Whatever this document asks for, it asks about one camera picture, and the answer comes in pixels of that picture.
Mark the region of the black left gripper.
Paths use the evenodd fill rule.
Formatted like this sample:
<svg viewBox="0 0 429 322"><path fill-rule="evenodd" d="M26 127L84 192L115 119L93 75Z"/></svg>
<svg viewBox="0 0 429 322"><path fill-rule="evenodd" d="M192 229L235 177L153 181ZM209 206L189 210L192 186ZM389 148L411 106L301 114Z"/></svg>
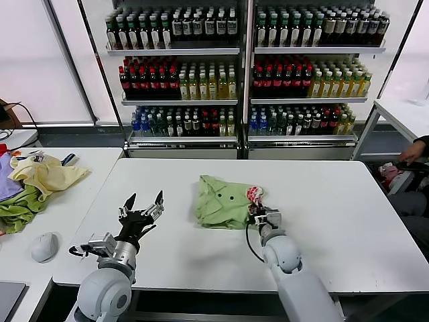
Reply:
<svg viewBox="0 0 429 322"><path fill-rule="evenodd" d="M122 228L117 235L118 242L127 242L137 251L140 250L139 240L155 225L160 216L163 214L164 197L163 191L160 191L152 205L145 211L134 211L133 206L137 194L133 193L122 207L119 207L118 219Z"/></svg>

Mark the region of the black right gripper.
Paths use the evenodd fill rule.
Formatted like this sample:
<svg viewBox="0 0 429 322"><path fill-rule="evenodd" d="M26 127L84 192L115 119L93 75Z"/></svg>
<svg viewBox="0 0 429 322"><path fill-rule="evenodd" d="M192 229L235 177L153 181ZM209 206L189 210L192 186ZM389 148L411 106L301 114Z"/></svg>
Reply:
<svg viewBox="0 0 429 322"><path fill-rule="evenodd" d="M261 199L258 199L256 204L252 203L249 206L248 224L250 225L263 225L268 222L267 220L268 208L263 204Z"/></svg>

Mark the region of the person's hand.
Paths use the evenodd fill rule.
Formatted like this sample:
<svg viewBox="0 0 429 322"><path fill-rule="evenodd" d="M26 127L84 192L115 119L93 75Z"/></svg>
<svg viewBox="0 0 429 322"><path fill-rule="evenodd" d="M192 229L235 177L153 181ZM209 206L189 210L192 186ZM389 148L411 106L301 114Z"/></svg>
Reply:
<svg viewBox="0 0 429 322"><path fill-rule="evenodd" d="M422 147L419 142L415 142L406 151L400 154L399 161L411 164L421 156L422 150L424 150L424 147Z"/></svg>

